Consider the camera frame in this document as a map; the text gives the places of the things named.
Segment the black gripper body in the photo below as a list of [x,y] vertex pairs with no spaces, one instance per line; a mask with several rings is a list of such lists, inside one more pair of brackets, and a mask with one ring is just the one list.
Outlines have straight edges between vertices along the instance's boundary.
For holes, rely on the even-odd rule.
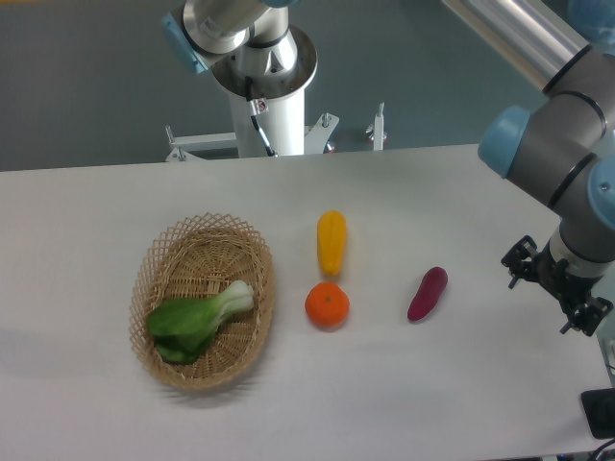
[[558,238],[551,238],[541,252],[529,247],[527,265],[528,280],[554,297],[563,312],[589,312],[599,304],[591,293],[599,277],[587,277],[583,271],[590,264],[570,253]]

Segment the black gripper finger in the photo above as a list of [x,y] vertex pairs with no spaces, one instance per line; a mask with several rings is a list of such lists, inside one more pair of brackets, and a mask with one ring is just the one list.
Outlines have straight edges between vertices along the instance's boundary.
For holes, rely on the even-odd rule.
[[525,235],[515,243],[501,259],[501,263],[507,269],[511,280],[509,288],[514,288],[519,280],[532,283],[538,282],[536,258],[538,257],[537,246],[534,240]]
[[567,321],[560,329],[561,334],[570,330],[580,331],[585,336],[591,337],[602,321],[613,310],[613,303],[602,297],[586,297],[581,299],[563,299],[560,302],[562,312]]

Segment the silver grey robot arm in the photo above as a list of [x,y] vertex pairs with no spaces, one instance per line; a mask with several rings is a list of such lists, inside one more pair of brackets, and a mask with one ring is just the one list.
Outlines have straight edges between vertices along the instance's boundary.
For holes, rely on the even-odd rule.
[[[313,43],[288,21],[285,1],[185,1],[161,22],[178,59],[228,92],[244,157],[320,154],[333,122],[305,126]],[[567,329],[592,335],[612,311],[592,290],[614,261],[614,161],[594,148],[614,129],[614,59],[596,51],[539,1],[453,1],[450,8],[546,96],[511,107],[478,154],[559,216],[543,249],[525,237],[503,257],[514,280],[540,285]]]

